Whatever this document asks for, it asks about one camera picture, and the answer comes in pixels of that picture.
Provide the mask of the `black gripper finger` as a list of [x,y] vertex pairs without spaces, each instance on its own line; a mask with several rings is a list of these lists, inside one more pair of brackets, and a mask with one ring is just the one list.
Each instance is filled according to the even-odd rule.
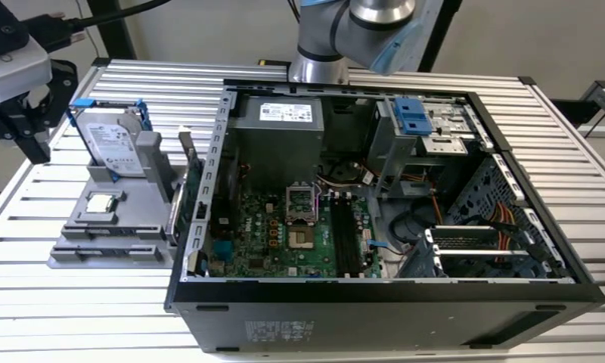
[[32,109],[34,126],[34,147],[29,155],[33,164],[50,160],[48,146],[49,130],[54,129],[62,117],[77,89],[77,66],[68,60],[52,60],[52,81],[46,84],[48,94]]
[[0,140],[13,141],[33,162],[33,131],[20,101],[0,103]]

